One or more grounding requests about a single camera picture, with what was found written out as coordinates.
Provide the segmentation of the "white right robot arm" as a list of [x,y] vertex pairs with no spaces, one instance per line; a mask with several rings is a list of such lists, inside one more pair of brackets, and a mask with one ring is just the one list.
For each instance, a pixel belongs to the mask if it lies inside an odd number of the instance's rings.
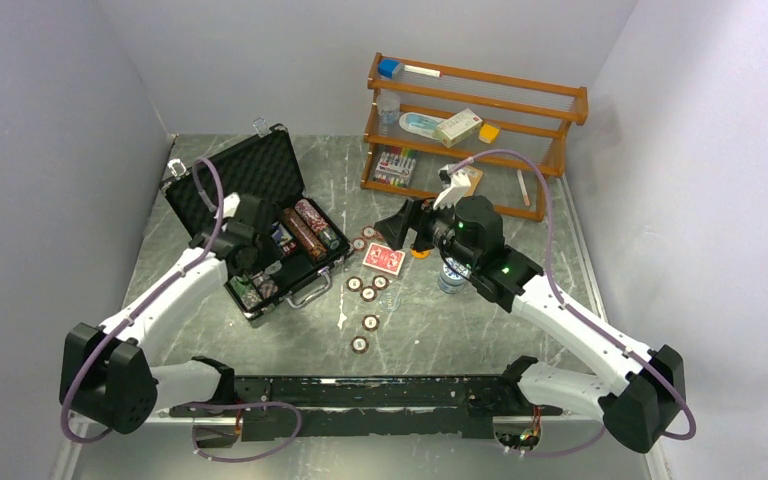
[[538,404],[586,415],[637,453],[672,437],[669,426],[687,406],[677,350],[636,341],[565,297],[547,268],[506,242],[502,218],[483,196],[445,207],[420,200],[410,226],[415,246],[436,248],[464,266],[484,299],[536,325],[589,368],[581,374],[536,362],[501,385],[508,412],[522,414]]

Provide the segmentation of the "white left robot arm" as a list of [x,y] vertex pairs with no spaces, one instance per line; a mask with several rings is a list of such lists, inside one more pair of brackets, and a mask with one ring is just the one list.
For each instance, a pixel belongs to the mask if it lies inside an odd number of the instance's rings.
[[278,261],[272,240],[275,208],[249,194],[220,196],[214,224],[196,238],[173,267],[130,305],[97,326],[76,325],[66,336],[62,370],[60,428],[75,443],[72,414],[103,425],[99,441],[112,432],[129,434],[155,411],[195,403],[221,416],[239,403],[231,367],[196,357],[152,367],[149,352],[208,296],[231,278]]

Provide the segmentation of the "red playing card deck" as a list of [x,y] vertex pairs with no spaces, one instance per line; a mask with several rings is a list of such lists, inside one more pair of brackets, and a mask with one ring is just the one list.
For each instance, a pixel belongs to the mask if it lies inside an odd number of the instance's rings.
[[378,272],[398,276],[404,264],[406,253],[392,250],[386,245],[372,242],[362,258],[362,265]]

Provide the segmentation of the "orange big blind button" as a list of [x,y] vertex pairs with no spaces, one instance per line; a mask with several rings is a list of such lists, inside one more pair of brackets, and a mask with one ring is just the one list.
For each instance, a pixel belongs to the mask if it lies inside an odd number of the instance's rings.
[[417,259],[425,259],[429,257],[431,254],[430,249],[426,249],[426,250],[411,249],[410,252],[411,252],[411,255]]

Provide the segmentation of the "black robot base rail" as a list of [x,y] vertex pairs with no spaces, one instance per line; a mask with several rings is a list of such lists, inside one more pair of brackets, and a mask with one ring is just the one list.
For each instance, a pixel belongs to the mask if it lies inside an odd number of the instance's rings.
[[506,420],[537,409],[512,379],[492,374],[443,376],[239,376],[244,409],[177,406],[173,418],[218,426],[239,421],[245,441],[287,437],[458,434],[493,439]]

